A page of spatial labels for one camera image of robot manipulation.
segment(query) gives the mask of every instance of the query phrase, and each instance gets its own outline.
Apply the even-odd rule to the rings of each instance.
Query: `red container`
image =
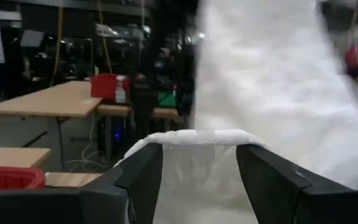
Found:
[[[31,168],[0,167],[0,190],[41,189],[45,187],[45,174]]]
[[[100,74],[91,78],[91,96],[107,100],[116,100],[117,75]],[[123,82],[123,89],[126,93],[129,90],[129,79]]]

